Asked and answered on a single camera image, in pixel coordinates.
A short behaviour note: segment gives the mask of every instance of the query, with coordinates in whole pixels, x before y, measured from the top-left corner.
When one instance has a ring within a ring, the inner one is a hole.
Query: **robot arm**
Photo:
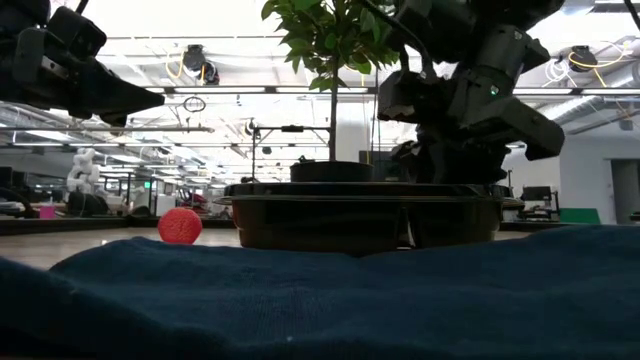
[[[93,114],[124,126],[128,114],[164,104],[164,97],[120,80],[95,59],[106,35],[79,12],[49,0],[0,1],[0,100]]]
[[[78,149],[77,155],[73,156],[73,167],[67,175],[69,191],[93,193],[93,185],[100,179],[100,170],[97,165],[93,165],[95,154],[93,149]]]
[[[378,16],[368,0],[364,4]],[[404,44],[423,57],[408,61],[379,89],[378,117],[417,124],[417,141],[394,149],[419,183],[490,184],[506,176],[507,144],[522,141],[529,160],[557,156],[559,125],[513,96],[521,73],[550,58],[526,30],[564,0],[404,0],[387,42],[406,59]],[[451,79],[438,78],[432,61],[457,63]]]

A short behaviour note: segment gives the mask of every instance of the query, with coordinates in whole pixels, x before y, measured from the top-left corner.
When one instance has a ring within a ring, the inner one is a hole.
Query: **green leaves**
[[[304,49],[307,46],[309,46],[309,42],[307,42],[304,39],[291,39],[289,41],[287,41],[287,45],[289,45],[289,47],[291,47],[291,49],[296,50],[296,49]]]
[[[320,91],[327,91],[331,89],[331,85],[333,84],[333,80],[331,78],[326,78],[322,76],[318,76],[317,78],[311,81],[309,85],[309,90],[318,89]]]
[[[266,20],[269,16],[271,16],[271,14],[273,14],[275,5],[275,0],[269,0],[264,4],[264,6],[262,7],[262,12],[260,13],[260,15],[262,16],[262,20]]]
[[[393,0],[370,0],[388,10]],[[326,91],[332,85],[347,86],[335,69],[371,74],[374,66],[391,65],[398,54],[384,44],[389,27],[358,0],[268,0],[261,16],[279,16],[277,30],[286,30],[281,44],[291,50],[285,62],[295,72],[303,66],[316,77],[310,89]]]
[[[298,73],[298,67],[300,66],[300,56],[296,56],[295,58],[293,58],[293,62],[292,62],[292,66],[293,66],[293,72],[295,72],[296,74]]]
[[[324,39],[324,46],[326,46],[327,49],[329,50],[333,50],[335,49],[337,42],[338,42],[338,39],[336,38],[336,34],[331,33],[327,35],[326,39]]]
[[[293,6],[296,11],[306,11],[310,7],[318,3],[320,3],[320,0],[294,0]]]
[[[362,12],[360,12],[360,29],[365,32],[373,29],[376,25],[376,18],[373,16],[369,10],[362,8]]]
[[[371,74],[371,63],[368,62],[368,61],[366,63],[363,63],[363,64],[356,63],[356,69],[361,74],[369,75],[369,74]]]

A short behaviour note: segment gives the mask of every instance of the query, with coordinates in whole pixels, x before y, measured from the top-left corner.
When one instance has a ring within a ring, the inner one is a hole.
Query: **blue towel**
[[[135,238],[0,261],[0,353],[640,359],[640,228],[365,258]]]

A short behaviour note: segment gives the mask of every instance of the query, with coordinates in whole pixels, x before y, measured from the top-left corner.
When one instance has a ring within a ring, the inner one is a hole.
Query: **tree trunk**
[[[338,127],[338,70],[340,55],[333,57],[333,83],[331,84],[331,130],[329,130],[329,161],[336,161],[336,129]]]

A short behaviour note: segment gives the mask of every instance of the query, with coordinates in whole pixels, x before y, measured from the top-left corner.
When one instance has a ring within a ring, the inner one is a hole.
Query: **white robot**
[[[94,185],[100,179],[100,169],[93,164],[96,155],[93,149],[78,149],[73,156],[73,167],[67,175],[67,189],[69,192],[80,191],[83,194],[92,195]]]

